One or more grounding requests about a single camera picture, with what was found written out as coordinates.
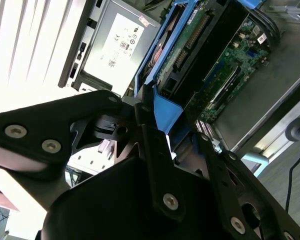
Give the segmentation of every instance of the green circuit board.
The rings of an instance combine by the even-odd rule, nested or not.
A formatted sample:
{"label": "green circuit board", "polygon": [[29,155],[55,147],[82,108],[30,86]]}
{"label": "green circuit board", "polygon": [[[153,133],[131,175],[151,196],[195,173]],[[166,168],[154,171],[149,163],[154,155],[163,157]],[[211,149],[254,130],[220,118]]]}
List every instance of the green circuit board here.
{"label": "green circuit board", "polygon": [[203,79],[201,91],[185,109],[189,120],[195,122],[199,118],[212,123],[254,71],[261,65],[268,65],[269,53],[263,32],[252,21],[246,20]]}
{"label": "green circuit board", "polygon": [[169,55],[164,61],[161,69],[155,77],[159,83],[166,79],[173,70],[173,67],[180,67],[187,56],[187,49],[191,49],[196,39],[209,21],[210,16],[207,14],[206,6],[208,0],[201,1],[193,10],[180,36],[175,42]]}

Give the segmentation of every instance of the cable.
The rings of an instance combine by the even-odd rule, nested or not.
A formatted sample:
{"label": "cable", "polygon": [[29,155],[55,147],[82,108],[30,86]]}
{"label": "cable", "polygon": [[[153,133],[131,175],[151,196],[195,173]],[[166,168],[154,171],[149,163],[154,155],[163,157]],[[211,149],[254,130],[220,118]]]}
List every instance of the cable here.
{"label": "cable", "polygon": [[259,9],[248,9],[249,18],[255,22],[268,38],[270,48],[274,48],[279,44],[281,33],[276,23]]}
{"label": "cable", "polygon": [[258,18],[254,17],[253,15],[249,15],[249,18],[253,22],[255,22],[259,26],[259,28],[264,32],[264,34],[268,39],[270,49],[274,49],[275,46],[278,45],[278,40],[274,38],[273,34],[271,34],[271,32],[267,29],[267,27],[264,26],[264,24],[261,21],[259,21]]}
{"label": "cable", "polygon": [[263,18],[272,28],[275,32],[277,32],[278,34],[280,34],[280,30],[277,26],[277,24],[267,15],[265,14],[263,11],[259,10],[259,9],[254,9],[255,13],[257,13],[261,18]]}
{"label": "cable", "polygon": [[291,197],[292,180],[293,180],[292,173],[293,173],[293,170],[298,166],[299,163],[300,163],[300,157],[289,170],[288,193],[287,193],[286,202],[285,202],[285,211],[287,213],[289,212],[289,204],[290,204],[290,197]]}

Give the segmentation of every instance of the black bracket with holes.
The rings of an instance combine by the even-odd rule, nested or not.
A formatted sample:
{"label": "black bracket with holes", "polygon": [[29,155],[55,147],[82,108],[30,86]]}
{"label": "black bracket with holes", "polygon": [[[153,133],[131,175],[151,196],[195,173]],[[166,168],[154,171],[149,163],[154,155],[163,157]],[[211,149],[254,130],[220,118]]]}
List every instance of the black bracket with holes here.
{"label": "black bracket with holes", "polygon": [[[138,148],[139,158],[147,165],[154,210],[180,222],[185,215],[183,196],[173,176],[174,164],[166,136],[157,129],[153,91],[146,85],[143,89],[143,100],[134,106],[110,91],[99,90],[1,113],[0,153],[10,151],[20,157],[0,155],[0,167],[41,181],[52,180],[64,172],[71,155],[97,146],[104,139],[114,140],[116,162]],[[20,126],[25,135],[7,134],[6,129],[11,126]],[[46,140],[51,142],[43,146]],[[164,204],[167,193],[178,199],[177,210]]]}
{"label": "black bracket with holes", "polygon": [[[176,153],[179,167],[190,169],[174,166],[166,136],[157,128],[151,87],[142,86],[137,98],[140,102],[132,106],[108,90],[98,90],[0,113],[0,168],[42,182],[58,178],[72,154],[104,139],[115,141],[116,164],[57,199],[60,208],[54,212],[60,216],[52,228],[59,231],[61,216],[74,214],[75,203],[78,218],[95,211],[93,216],[102,216],[100,226],[107,216],[111,221],[124,217],[119,224],[124,230],[118,233],[134,225],[133,239],[141,239],[142,228],[149,224],[152,238],[146,239],[300,238],[300,227],[237,156],[217,154],[207,136],[189,132]],[[92,207],[85,208],[86,202]],[[63,229],[67,239],[74,239],[75,227]]]}

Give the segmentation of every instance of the screw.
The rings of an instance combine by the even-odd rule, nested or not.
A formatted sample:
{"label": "screw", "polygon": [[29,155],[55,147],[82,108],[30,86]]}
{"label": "screw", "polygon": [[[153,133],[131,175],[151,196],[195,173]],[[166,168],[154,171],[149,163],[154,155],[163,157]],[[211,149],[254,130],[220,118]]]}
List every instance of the screw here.
{"label": "screw", "polygon": [[236,160],[236,159],[237,159],[236,155],[234,155],[232,152],[229,153],[229,157],[230,157],[232,160]]}
{"label": "screw", "polygon": [[27,129],[25,129],[23,126],[20,125],[10,125],[7,126],[4,130],[4,133],[10,137],[10,138],[14,138],[14,139],[21,139],[23,138],[25,135],[27,135]]}
{"label": "screw", "polygon": [[203,140],[209,141],[209,138],[207,137],[207,135],[201,134],[201,137],[203,138]]}
{"label": "screw", "polygon": [[245,229],[245,226],[244,224],[238,219],[236,218],[235,216],[233,216],[231,218],[231,225],[232,227],[240,234],[245,234],[246,233],[246,229]]}
{"label": "screw", "polygon": [[41,146],[44,151],[51,154],[56,154],[61,150],[60,142],[53,139],[45,140]]}
{"label": "screw", "polygon": [[166,193],[163,196],[163,203],[166,205],[170,210],[177,210],[179,207],[178,200],[175,196],[170,193]]}
{"label": "screw", "polygon": [[150,109],[147,106],[142,106],[142,109],[147,111],[147,112],[150,112]]}
{"label": "screw", "polygon": [[108,97],[108,99],[112,102],[115,102],[115,103],[117,102],[117,99],[113,96]]}
{"label": "screw", "polygon": [[283,234],[287,240],[295,240],[287,231],[283,232]]}

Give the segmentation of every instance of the label sticker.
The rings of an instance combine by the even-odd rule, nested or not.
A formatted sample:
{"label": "label sticker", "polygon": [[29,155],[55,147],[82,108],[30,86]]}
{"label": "label sticker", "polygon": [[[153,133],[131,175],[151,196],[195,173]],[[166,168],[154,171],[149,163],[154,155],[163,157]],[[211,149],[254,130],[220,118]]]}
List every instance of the label sticker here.
{"label": "label sticker", "polygon": [[257,25],[255,25],[252,29],[252,32],[254,33],[254,35],[258,36],[260,33],[260,28]]}
{"label": "label sticker", "polygon": [[188,22],[187,22],[186,24],[189,25],[189,24],[192,23],[192,20],[195,18],[197,12],[198,12],[198,9],[195,9],[195,10],[193,11],[192,15],[190,16],[190,18],[189,18],[189,20],[188,20]]}
{"label": "label sticker", "polygon": [[262,44],[267,39],[267,36],[263,33],[260,37],[258,37],[258,42]]}
{"label": "label sticker", "polygon": [[139,17],[139,21],[145,26],[145,27],[148,27],[149,26],[149,22],[148,20],[144,17],[144,16],[140,16]]}
{"label": "label sticker", "polygon": [[107,68],[123,68],[134,53],[144,28],[117,13],[103,45],[100,61]]}

